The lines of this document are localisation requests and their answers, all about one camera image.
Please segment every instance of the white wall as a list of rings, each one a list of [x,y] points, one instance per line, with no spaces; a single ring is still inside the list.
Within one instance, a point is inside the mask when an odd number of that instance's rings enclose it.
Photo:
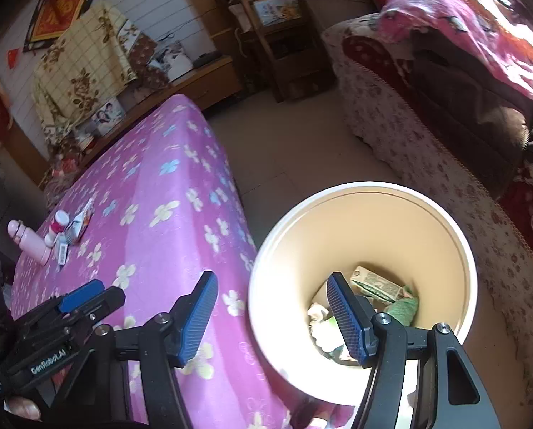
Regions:
[[[191,59],[215,49],[189,0],[107,1],[113,3],[154,40],[184,24],[177,30],[176,38],[181,40]],[[36,56],[30,52],[20,53],[37,2],[38,0],[31,0],[23,8],[0,41],[0,80],[10,96],[11,114],[39,152],[48,157],[40,120],[30,96],[32,73],[44,50],[36,51]],[[13,48],[21,50],[16,67],[10,70],[6,64],[6,53]]]

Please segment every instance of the framed picture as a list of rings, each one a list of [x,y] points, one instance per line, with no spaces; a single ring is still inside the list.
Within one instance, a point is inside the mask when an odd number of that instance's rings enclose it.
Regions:
[[[23,51],[50,47],[87,11],[92,0],[39,0],[30,20]]]
[[[105,102],[91,119],[94,121],[100,135],[106,135],[125,117],[125,111],[116,97],[110,98]]]

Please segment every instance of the white trash bin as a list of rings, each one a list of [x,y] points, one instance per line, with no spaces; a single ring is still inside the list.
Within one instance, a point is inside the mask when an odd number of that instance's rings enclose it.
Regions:
[[[357,265],[411,285],[419,297],[412,325],[431,329],[447,322],[460,343],[477,303],[477,273],[463,232],[420,193],[390,183],[354,182],[291,209],[256,258],[249,285],[251,326],[267,360],[290,384],[343,405],[362,401],[370,369],[320,354],[306,311],[333,271],[349,277]],[[406,388],[411,392],[412,384],[404,383]]]

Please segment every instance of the red paper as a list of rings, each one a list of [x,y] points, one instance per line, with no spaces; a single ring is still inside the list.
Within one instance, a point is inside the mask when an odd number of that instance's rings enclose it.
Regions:
[[[6,60],[9,65],[9,69],[14,68],[14,66],[16,65],[16,59],[18,55],[19,55],[18,48],[14,48],[14,50],[9,50],[6,52]]]

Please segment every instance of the dark cloth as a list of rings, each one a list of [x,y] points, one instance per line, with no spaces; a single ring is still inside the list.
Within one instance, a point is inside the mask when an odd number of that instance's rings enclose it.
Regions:
[[[428,128],[487,188],[503,194],[533,152],[533,100],[495,79],[439,31],[413,31],[411,83]]]
[[[141,85],[152,90],[160,90],[169,85],[167,74],[149,64],[156,52],[156,48],[157,42],[146,34],[140,33],[128,54],[129,64],[136,73]]]

